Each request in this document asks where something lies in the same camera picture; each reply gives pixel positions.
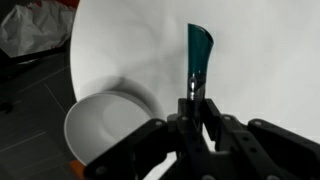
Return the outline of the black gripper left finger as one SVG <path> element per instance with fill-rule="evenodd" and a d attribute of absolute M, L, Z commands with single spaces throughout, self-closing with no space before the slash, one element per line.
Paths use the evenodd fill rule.
<path fill-rule="evenodd" d="M 174 152 L 176 160 L 159 180 L 200 180 L 201 103 L 180 99 L 178 112 L 153 118 L 99 155 L 84 169 L 88 180 L 143 180 Z"/>

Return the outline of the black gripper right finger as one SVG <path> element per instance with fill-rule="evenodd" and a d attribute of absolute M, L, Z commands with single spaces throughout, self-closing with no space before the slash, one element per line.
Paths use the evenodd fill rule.
<path fill-rule="evenodd" d="M 263 119 L 246 125 L 210 99 L 201 118 L 215 150 L 225 152 L 243 180 L 320 180 L 320 144 Z"/>

